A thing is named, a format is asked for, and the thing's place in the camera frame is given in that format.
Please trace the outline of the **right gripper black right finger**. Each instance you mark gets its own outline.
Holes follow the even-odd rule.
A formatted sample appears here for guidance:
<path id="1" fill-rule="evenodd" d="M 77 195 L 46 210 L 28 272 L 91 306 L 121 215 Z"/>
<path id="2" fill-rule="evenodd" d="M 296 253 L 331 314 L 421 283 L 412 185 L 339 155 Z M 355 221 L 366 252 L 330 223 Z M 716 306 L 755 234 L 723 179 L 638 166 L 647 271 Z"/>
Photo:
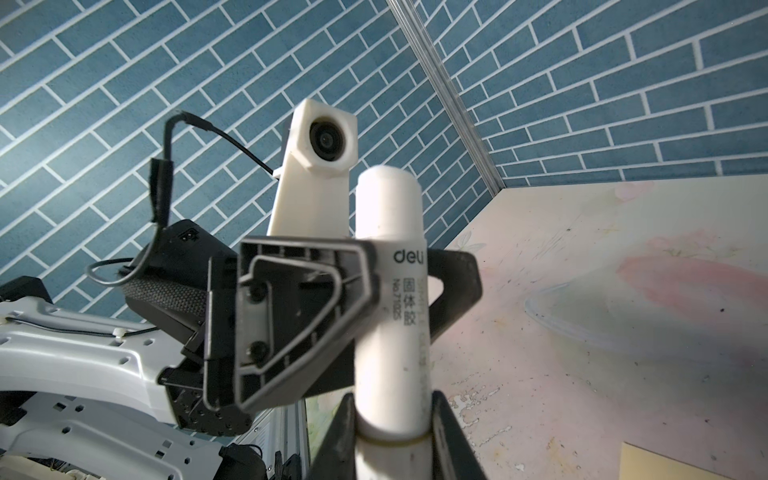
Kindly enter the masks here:
<path id="1" fill-rule="evenodd" d="M 486 479 L 446 396 L 438 390 L 432 394 L 432 450 L 433 479 Z"/>

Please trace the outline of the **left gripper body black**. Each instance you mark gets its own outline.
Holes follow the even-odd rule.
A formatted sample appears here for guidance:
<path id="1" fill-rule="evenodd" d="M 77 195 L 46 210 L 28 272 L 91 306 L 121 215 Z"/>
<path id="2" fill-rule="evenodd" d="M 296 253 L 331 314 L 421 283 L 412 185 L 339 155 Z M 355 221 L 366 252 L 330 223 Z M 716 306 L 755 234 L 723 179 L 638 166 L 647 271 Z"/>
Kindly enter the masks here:
<path id="1" fill-rule="evenodd" d="M 182 428 L 208 435 L 245 432 L 257 413 L 241 410 L 234 400 L 235 294 L 238 255 L 209 258 L 202 300 L 196 302 L 202 317 L 195 333 L 183 342 L 183 361 L 167 367 L 158 377 L 169 397 L 172 418 Z M 342 366 L 354 369 L 351 357 Z M 354 383 L 354 373 L 350 387 Z"/>

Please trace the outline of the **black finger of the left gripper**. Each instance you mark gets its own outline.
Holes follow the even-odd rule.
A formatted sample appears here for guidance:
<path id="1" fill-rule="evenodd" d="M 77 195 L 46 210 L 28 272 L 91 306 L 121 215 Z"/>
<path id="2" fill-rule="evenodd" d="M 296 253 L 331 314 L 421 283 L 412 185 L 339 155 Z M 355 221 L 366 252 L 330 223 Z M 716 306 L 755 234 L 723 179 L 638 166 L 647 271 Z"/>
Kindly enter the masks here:
<path id="1" fill-rule="evenodd" d="M 239 245 L 234 400 L 248 413 L 348 386 L 354 338 L 381 297 L 371 241 L 248 237 Z"/>
<path id="2" fill-rule="evenodd" d="M 429 306 L 430 339 L 434 343 L 482 298 L 476 257 L 465 251 L 428 249 L 428 276 L 440 280 L 442 292 Z"/>

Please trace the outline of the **white glue stick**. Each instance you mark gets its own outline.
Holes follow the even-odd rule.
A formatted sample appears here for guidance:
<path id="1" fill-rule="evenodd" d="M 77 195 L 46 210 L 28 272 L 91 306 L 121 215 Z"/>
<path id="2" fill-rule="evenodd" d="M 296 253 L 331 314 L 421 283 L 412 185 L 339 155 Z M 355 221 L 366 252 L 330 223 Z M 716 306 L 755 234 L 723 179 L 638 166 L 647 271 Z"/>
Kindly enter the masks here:
<path id="1" fill-rule="evenodd" d="M 394 167 L 358 178 L 356 231 L 376 248 L 380 300 L 355 341 L 359 479 L 433 475 L 427 244 L 421 187 Z"/>

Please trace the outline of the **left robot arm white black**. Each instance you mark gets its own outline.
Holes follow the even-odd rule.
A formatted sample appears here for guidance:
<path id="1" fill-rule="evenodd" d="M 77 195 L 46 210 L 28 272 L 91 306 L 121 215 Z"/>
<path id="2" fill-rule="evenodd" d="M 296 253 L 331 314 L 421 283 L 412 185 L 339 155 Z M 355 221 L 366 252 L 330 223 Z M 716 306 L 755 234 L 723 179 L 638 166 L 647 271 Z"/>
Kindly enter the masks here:
<path id="1" fill-rule="evenodd" d="M 418 362 L 356 356 L 387 314 L 413 326 L 426 291 L 428 339 L 475 305 L 475 258 L 335 234 L 256 236 L 231 249 L 189 220 L 166 227 L 125 285 L 142 324 L 56 307 L 36 277 L 1 288 L 1 451 L 110 479 L 480 479 L 445 395 L 429 391 L 414 439 L 384 438 L 362 384 L 387 393 Z"/>

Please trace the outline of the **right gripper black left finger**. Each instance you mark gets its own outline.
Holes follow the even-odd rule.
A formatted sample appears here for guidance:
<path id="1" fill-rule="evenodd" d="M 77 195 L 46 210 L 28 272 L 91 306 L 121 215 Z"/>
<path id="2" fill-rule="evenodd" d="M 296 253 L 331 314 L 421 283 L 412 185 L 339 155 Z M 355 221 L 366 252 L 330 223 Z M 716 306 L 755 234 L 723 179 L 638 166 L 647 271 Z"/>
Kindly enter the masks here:
<path id="1" fill-rule="evenodd" d="M 354 395 L 347 393 L 312 461 L 309 480 L 355 480 L 356 420 Z"/>

